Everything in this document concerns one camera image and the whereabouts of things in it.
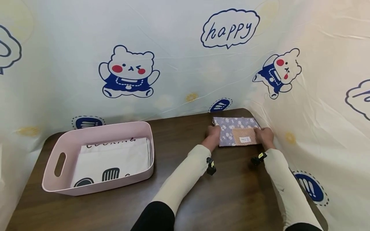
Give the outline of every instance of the bear print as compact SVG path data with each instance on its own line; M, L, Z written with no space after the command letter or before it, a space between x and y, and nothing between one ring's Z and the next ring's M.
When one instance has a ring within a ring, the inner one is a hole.
M268 87L271 99L276 99L280 92L290 91L291 82L302 72L297 62L299 53L299 49L294 48L283 55L272 55L252 81L263 82Z
M100 77L106 82L103 94L109 98L121 95L147 98L153 95L151 85L160 74L153 70L153 65L152 52L132 53L123 45L115 46L111 60L99 65Z

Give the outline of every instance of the pink plastic basket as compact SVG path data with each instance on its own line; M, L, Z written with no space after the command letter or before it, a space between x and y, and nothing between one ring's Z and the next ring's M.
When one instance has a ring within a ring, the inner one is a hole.
M151 165L148 170L114 180L89 184L76 188L70 187L77 158L82 145L108 143L117 140L130 139L132 137L146 137L148 140L150 140ZM59 177L57 177L54 174L54 171L61 153L65 153L66 158L61 174ZM150 125L147 122L140 121L119 123L73 130L63 134L55 144L45 168L42 187L47 192L61 193L71 196L96 193L148 179L153 174L153 163L153 135Z

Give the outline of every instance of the person's right hand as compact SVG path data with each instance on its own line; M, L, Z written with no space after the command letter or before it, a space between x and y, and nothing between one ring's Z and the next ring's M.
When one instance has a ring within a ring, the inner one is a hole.
M270 128L254 128L256 133L257 141L259 141L265 151L269 150L270 148L276 149L273 143L274 140L274 133Z

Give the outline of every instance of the printed backdrop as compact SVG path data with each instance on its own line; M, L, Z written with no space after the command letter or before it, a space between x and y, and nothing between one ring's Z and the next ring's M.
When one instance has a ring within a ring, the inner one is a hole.
M273 129L330 230L366 230L369 10L0 0L0 230L50 135L241 107Z

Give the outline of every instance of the wooden table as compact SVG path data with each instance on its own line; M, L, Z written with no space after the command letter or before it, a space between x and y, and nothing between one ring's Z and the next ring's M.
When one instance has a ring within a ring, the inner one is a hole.
M205 137L213 116L251 117L245 109L153 120L154 174L129 186L72 197L41 188L44 169L62 133L47 139L7 231L130 230L166 178ZM260 145L223 147L212 157L217 167L205 174L182 201L175 230L282 230L270 178L264 166L250 166Z

